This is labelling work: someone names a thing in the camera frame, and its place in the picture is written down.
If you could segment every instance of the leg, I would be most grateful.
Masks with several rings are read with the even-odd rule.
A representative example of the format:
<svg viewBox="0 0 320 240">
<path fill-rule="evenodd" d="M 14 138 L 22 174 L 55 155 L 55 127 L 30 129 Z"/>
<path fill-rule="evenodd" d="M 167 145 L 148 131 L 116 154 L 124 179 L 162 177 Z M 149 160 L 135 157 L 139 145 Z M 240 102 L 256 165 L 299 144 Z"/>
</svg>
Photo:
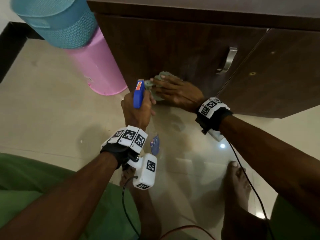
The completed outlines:
<svg viewBox="0 0 320 240">
<path fill-rule="evenodd" d="M 120 186 L 123 186 L 129 178 L 134 176 L 134 173 L 135 169 L 133 167 L 124 171 Z M 129 182 L 126 187 L 130 190 L 138 210 L 141 223 L 140 239 L 159 239 L 161 235 L 161 223 L 153 207 L 149 191 L 135 188 L 132 182 Z"/>
<path fill-rule="evenodd" d="M 264 219 L 248 212 L 251 187 L 238 163 L 229 163 L 223 181 L 225 216 L 221 238 L 223 240 L 266 239 Z"/>
</svg>

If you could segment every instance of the metal handle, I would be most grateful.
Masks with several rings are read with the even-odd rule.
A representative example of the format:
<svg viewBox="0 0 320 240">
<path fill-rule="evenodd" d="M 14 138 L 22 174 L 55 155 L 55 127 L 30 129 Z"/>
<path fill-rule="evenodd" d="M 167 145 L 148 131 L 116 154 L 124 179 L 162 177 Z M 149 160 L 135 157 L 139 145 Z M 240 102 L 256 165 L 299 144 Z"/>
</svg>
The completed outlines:
<svg viewBox="0 0 320 240">
<path fill-rule="evenodd" d="M 224 64 L 224 67 L 222 69 L 217 69 L 218 71 L 217 74 L 223 74 L 229 70 L 237 52 L 238 52 L 237 48 L 229 48 L 229 53 L 228 53 L 228 56 L 226 57 L 226 63 Z"/>
</svg>

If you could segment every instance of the teal plastic container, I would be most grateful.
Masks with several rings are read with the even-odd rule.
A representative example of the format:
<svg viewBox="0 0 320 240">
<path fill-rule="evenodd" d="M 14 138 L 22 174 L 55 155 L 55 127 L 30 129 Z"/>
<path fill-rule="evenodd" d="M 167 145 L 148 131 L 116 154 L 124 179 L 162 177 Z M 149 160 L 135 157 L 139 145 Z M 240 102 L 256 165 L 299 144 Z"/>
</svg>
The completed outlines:
<svg viewBox="0 0 320 240">
<path fill-rule="evenodd" d="M 11 0 L 11 8 L 58 48 L 85 46 L 98 26 L 86 0 Z"/>
</svg>

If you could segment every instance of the label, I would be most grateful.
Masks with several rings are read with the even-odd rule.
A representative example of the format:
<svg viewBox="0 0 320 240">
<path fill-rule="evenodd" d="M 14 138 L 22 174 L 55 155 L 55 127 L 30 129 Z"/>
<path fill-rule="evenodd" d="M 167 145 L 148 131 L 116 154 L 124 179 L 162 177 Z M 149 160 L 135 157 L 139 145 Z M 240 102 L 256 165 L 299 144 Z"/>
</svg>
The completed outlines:
<svg viewBox="0 0 320 240">
<path fill-rule="evenodd" d="M 158 135 L 156 135 L 150 142 L 151 152 L 153 155 L 157 155 L 160 151 L 160 140 Z"/>
<path fill-rule="evenodd" d="M 139 81 L 138 84 L 137 84 L 137 87 L 136 87 L 136 91 L 140 90 L 141 84 L 142 84 L 142 81 Z"/>
</svg>

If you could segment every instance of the hand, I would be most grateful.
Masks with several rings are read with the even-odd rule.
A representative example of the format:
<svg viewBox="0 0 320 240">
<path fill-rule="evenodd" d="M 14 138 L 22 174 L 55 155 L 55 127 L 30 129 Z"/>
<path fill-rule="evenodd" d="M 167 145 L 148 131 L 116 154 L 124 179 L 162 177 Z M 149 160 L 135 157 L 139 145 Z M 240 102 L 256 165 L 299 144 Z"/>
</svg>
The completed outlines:
<svg viewBox="0 0 320 240">
<path fill-rule="evenodd" d="M 131 125 L 146 130 L 150 122 L 151 115 L 156 113 L 151 109 L 156 101 L 151 96 L 150 91 L 144 91 L 143 101 L 140 108 L 134 108 L 134 92 L 124 96 L 121 107 L 124 115 L 125 126 Z"/>
<path fill-rule="evenodd" d="M 188 112 L 196 113 L 197 108 L 205 102 L 205 98 L 196 86 L 182 81 L 175 76 L 164 76 L 163 81 L 151 78 L 150 80 L 162 87 L 152 87 L 152 91 L 159 97 Z"/>
</svg>

